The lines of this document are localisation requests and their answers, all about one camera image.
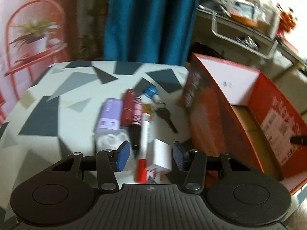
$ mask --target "purple box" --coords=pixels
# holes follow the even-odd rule
[[[103,129],[118,130],[120,127],[120,116],[122,114],[122,100],[108,98],[100,113],[95,133]]]

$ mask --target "ribbed black surface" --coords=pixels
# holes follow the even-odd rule
[[[39,228],[21,223],[15,230],[243,230],[215,216],[202,198],[181,192],[176,185],[124,185],[102,195],[92,210],[64,226]],[[285,230],[282,224],[257,230]]]

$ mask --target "white label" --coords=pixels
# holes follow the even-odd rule
[[[279,162],[282,166],[297,150],[295,145],[290,143],[294,132],[274,109],[270,109],[261,128]]]

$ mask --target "potted plant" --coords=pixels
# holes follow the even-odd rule
[[[47,18],[31,20],[24,25],[17,26],[21,36],[10,44],[16,43],[22,55],[33,56],[47,49],[49,34],[54,34],[60,28]]]

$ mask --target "white charger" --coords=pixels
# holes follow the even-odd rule
[[[146,158],[146,169],[158,174],[167,174],[172,171],[172,148],[154,139],[149,145]]]

